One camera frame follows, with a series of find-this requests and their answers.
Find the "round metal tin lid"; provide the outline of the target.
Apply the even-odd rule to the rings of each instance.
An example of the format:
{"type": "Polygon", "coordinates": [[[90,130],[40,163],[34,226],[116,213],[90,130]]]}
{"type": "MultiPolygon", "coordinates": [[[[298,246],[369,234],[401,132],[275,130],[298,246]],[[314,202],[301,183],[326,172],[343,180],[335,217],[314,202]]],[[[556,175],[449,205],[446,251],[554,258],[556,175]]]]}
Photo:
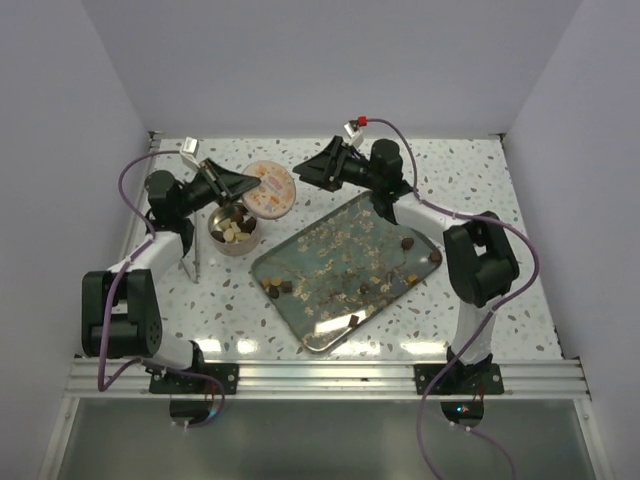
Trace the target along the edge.
{"type": "Polygon", "coordinates": [[[296,201],[296,186],[290,173],[273,161],[249,164],[243,174],[257,177],[260,184],[242,195],[242,203],[256,217],[276,220],[285,216],[296,201]]]}

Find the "white heart chocolate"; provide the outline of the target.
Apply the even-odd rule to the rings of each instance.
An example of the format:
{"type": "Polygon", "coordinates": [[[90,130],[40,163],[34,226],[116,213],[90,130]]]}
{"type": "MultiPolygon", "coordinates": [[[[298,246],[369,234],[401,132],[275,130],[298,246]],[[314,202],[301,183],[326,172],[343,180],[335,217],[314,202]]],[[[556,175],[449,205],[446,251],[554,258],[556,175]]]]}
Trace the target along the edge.
{"type": "Polygon", "coordinates": [[[224,231],[223,236],[226,242],[232,242],[235,239],[235,231],[232,228],[228,228],[224,231]]]}

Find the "metal serving tongs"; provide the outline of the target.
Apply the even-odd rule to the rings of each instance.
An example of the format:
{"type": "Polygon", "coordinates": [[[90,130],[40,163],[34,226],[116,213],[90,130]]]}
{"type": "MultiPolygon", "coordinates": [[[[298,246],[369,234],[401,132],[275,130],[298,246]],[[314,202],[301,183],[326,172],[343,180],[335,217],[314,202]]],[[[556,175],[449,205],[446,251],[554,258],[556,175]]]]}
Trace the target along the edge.
{"type": "Polygon", "coordinates": [[[193,224],[193,241],[188,253],[181,259],[180,267],[193,284],[198,284],[201,276],[200,234],[201,224],[198,213],[193,213],[189,220],[193,224]]]}

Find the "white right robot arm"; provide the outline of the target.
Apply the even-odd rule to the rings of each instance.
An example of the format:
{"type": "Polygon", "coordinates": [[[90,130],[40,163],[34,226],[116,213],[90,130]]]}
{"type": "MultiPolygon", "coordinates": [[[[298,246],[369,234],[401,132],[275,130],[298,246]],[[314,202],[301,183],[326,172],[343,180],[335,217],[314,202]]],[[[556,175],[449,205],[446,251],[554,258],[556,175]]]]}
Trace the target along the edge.
{"type": "Polygon", "coordinates": [[[438,213],[420,204],[404,179],[399,145],[376,140],[368,156],[336,136],[320,153],[296,165],[293,173],[305,183],[334,192],[349,183],[371,192],[376,213],[388,222],[410,228],[444,249],[449,283],[460,300],[449,365],[442,378],[451,389],[468,392],[491,365],[491,327],[481,325],[490,309],[511,290],[520,269],[498,217],[490,212],[466,219],[438,213]]]}

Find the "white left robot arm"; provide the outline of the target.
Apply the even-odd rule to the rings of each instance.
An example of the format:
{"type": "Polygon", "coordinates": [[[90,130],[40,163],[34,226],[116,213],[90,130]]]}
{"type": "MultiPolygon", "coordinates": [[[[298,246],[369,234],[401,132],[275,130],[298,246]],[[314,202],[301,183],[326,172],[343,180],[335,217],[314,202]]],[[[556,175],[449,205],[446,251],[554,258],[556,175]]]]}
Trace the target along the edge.
{"type": "Polygon", "coordinates": [[[173,370],[173,381],[185,392],[205,386],[208,369],[198,344],[163,332],[155,283],[191,250],[195,213],[212,203],[226,206],[260,183],[210,159],[196,164],[189,182],[166,170],[147,176],[149,209],[139,216],[146,227],[142,243],[119,263],[82,279],[81,344],[98,361],[100,390],[113,381],[106,374],[110,359],[173,370]]]}

